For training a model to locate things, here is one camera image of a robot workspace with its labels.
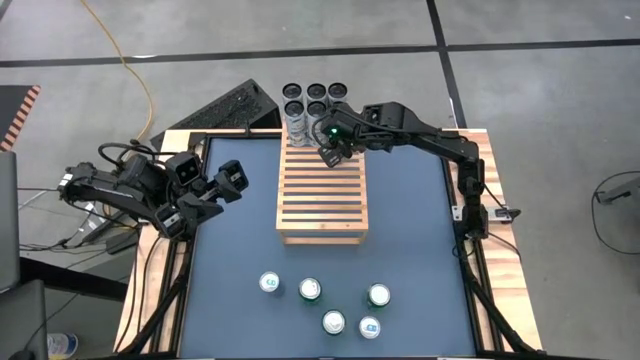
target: blue table surface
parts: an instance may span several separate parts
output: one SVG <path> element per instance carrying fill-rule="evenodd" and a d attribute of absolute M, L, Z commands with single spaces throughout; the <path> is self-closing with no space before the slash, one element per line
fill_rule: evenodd
<path fill-rule="evenodd" d="M 249 178 L 243 198 L 198 232 L 183 324 L 185 358 L 399 357 L 473 355 L 474 347 L 441 161 L 414 148 L 368 152 L 369 233 L 359 246 L 287 245 L 275 230 L 280 140 L 214 139 L 210 176 L 240 160 Z M 280 275 L 281 297 L 263 293 L 265 271 Z M 317 278 L 309 306 L 298 283 Z M 386 284 L 391 303 L 372 313 L 366 288 Z M 341 310 L 337 337 L 321 326 Z M 363 316 L 381 323 L 377 339 L 357 331 Z"/>

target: gray floor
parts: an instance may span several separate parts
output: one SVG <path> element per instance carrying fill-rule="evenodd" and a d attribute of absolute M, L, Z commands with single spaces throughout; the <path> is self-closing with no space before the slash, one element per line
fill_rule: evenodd
<path fill-rule="evenodd" d="M 449 44 L 637 38 L 640 33 L 640 3 L 631 0 L 436 2 Z M 127 55 L 435 43 L 426 4 L 418 0 L 90 4 Z M 76 0 L 14 0 L 0 21 L 0 60 L 114 54 Z M 636 358 L 638 259 L 597 242 L 589 199 L 600 180 L 638 168 L 640 48 L 452 53 L 451 61 L 468 125 L 489 129 L 506 197 L 524 211 L 515 230 L 545 348 L 562 355 Z M 356 107 L 397 100 L 429 123 L 453 125 L 435 53 L 135 68 L 156 103 L 152 134 L 247 78 L 274 98 L 289 81 L 343 81 Z M 0 69 L 0 84 L 35 83 L 43 89 L 15 147 L 21 186 L 55 186 L 64 167 L 79 161 L 106 166 L 98 161 L 97 146 L 126 141 L 144 125 L 144 94 L 120 66 Z M 21 194 L 20 200 L 31 195 Z M 23 209 L 24 243 L 53 243 L 83 219 L 52 194 L 32 204 L 63 215 Z M 603 234 L 613 244 L 640 250 L 634 236 L 638 219 L 631 215 L 638 213 L 635 203 L 625 200 L 597 210 Z M 61 266 L 79 259 L 29 256 Z M 119 258 L 102 266 L 105 276 L 118 278 L 129 264 L 130 259 Z M 52 322 L 50 327 L 86 334 L 90 340 L 83 351 L 89 354 L 108 351 L 103 344 L 114 337 L 117 307 L 91 305 L 95 313 L 113 314 L 103 324 L 83 316 L 81 309 L 88 305 L 78 301 L 57 320 L 66 325 Z"/>

